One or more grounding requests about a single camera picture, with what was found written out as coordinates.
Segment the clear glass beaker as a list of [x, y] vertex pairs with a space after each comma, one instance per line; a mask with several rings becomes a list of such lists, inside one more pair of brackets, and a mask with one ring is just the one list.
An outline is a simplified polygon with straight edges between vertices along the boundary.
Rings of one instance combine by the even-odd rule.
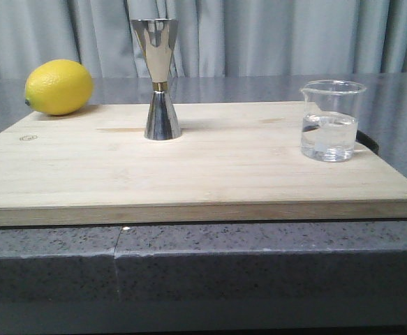
[[352, 158], [366, 90], [348, 80], [315, 80], [300, 89], [304, 97], [300, 148], [306, 157], [328, 163]]

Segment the grey curtain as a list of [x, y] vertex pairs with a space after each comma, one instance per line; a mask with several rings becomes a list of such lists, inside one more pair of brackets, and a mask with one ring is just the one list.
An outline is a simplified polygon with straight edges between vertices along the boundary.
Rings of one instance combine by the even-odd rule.
[[0, 79], [52, 59], [145, 77], [131, 21], [157, 18], [177, 77], [407, 72], [407, 1], [0, 1]]

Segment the yellow lemon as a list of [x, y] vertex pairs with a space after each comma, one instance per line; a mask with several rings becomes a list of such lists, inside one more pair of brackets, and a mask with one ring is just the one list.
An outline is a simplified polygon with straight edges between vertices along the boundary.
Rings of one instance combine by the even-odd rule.
[[24, 100], [32, 110], [59, 116], [86, 105], [93, 89], [93, 79], [82, 64], [55, 59], [30, 73], [25, 83]]

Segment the wooden cutting board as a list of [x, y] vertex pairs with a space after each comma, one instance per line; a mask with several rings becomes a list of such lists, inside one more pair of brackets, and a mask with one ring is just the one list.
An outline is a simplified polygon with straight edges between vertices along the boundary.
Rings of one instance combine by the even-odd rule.
[[0, 133], [0, 226], [407, 218], [407, 178], [361, 144], [299, 148], [301, 102], [175, 107], [182, 135], [144, 137], [148, 107], [33, 112]]

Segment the steel double jigger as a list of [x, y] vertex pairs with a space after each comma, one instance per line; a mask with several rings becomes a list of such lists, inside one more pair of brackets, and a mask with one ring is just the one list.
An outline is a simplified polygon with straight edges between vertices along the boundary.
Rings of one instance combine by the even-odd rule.
[[131, 24], [141, 47], [153, 89], [145, 137], [149, 140], [178, 138], [182, 131], [168, 87], [178, 21], [173, 19], [131, 20]]

